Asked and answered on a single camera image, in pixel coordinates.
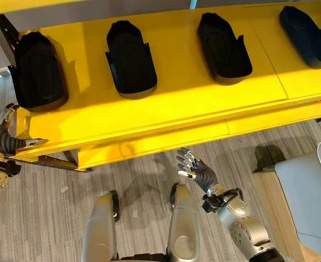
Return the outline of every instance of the robot forearm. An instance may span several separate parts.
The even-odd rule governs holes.
[[[215,172],[192,151],[181,148],[178,153],[178,174],[194,180],[206,192],[204,210],[217,213],[245,258],[250,262],[284,261],[270,242],[264,225],[244,203],[241,189],[227,190],[218,184]]]
[[[219,196],[224,195],[225,192],[228,190],[215,184],[208,190],[208,199],[211,198],[212,201],[215,198],[220,198]],[[233,242],[247,260],[254,261],[256,256],[267,251],[269,254],[271,249],[275,249],[264,225],[251,214],[249,207],[237,195],[231,194],[224,197],[223,203],[216,213],[220,221],[228,228]],[[275,261],[283,261],[283,258],[275,250],[272,258],[278,257],[280,260]]]

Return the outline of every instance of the yellow shelf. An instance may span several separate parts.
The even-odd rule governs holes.
[[[79,170],[318,117],[321,117],[321,103],[309,103],[198,127],[86,146],[78,151]]]
[[[310,68],[295,52],[279,22],[285,4],[246,8],[251,24],[278,74],[288,98],[321,94],[321,69]],[[291,4],[309,14],[321,28],[321,3]]]
[[[321,3],[310,6],[321,13]],[[52,40],[63,64],[69,100],[48,113],[17,111],[19,138],[49,140],[37,148],[19,151],[17,156],[30,158],[140,136],[153,137],[321,99],[321,70],[312,69],[310,74],[309,70],[302,73],[299,67],[290,68],[295,71],[285,74],[294,75],[294,89],[288,84],[285,87],[280,74],[275,73],[273,60],[265,52],[264,41],[251,20],[254,8],[261,7],[170,11],[41,28],[41,33]],[[267,7],[281,11],[283,5]],[[244,35],[253,73],[241,83],[220,86],[211,79],[196,34],[205,12],[218,13],[229,21],[236,36]],[[260,19],[261,24],[266,24],[265,30],[269,30],[271,38],[280,38],[278,45],[289,45],[283,31],[267,26],[268,15],[275,14],[266,12],[266,23]],[[129,20],[137,26],[150,45],[158,87],[154,94],[141,100],[126,100],[118,95],[105,57],[106,35],[118,20]]]
[[[83,0],[41,0],[41,1],[0,0],[0,14],[5,14],[12,11],[19,11],[23,9],[38,8],[38,7],[45,7],[48,5],[65,4],[65,3],[73,3],[73,2],[80,2],[80,1],[83,1]]]

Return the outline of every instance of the yellow tabletop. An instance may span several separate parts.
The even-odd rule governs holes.
[[[296,4],[300,9],[305,5],[313,5],[321,13],[321,3]],[[170,11],[41,28],[41,33],[52,40],[63,64],[69,100],[48,113],[18,110],[17,135],[45,138],[49,142],[17,155],[33,157],[145,135],[154,137],[161,132],[199,128],[232,117],[321,99],[321,80],[316,81],[321,78],[321,70],[305,66],[304,70],[298,66],[286,72],[277,70],[275,64],[279,60],[272,59],[265,47],[268,40],[262,39],[260,28],[256,27],[253,17],[259,11],[254,8],[281,11],[283,5]],[[211,79],[196,34],[205,12],[215,12],[226,19],[236,37],[244,35],[253,73],[241,83],[220,86]],[[273,12],[264,12],[267,18],[258,18],[260,23],[277,45],[290,45],[284,32],[277,30],[280,25],[269,22],[268,15],[273,16],[273,21],[278,15]],[[118,95],[105,57],[106,34],[118,20],[129,20],[137,26],[150,45],[158,87],[154,94],[141,100]],[[287,60],[286,55],[281,53],[279,59]],[[297,86],[284,83],[281,75],[290,75]],[[221,126],[218,129],[226,132]]]
[[[321,93],[321,70],[310,68],[280,26],[279,13],[285,4],[246,8],[250,21],[265,48],[288,98]],[[321,3],[287,4],[307,13],[321,28]]]
[[[41,0],[41,1],[0,0],[0,14],[5,14],[8,12],[29,9],[29,8],[38,8],[38,7],[45,7],[48,5],[65,4],[65,3],[72,3],[72,2],[79,2],[79,1],[83,1],[83,0]]]

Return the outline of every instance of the black rubber finger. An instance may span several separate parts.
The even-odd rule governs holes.
[[[176,159],[180,162],[183,162],[185,161],[185,159],[183,157],[180,157],[180,156],[176,156]]]
[[[180,149],[182,152],[185,152],[186,154],[190,151],[188,148],[181,147]]]
[[[184,170],[184,165],[182,165],[182,164],[177,164],[177,167]]]
[[[183,151],[181,151],[181,150],[177,150],[177,153],[178,153],[179,155],[183,156],[183,157],[184,157],[184,155],[185,155],[185,152],[183,152]]]

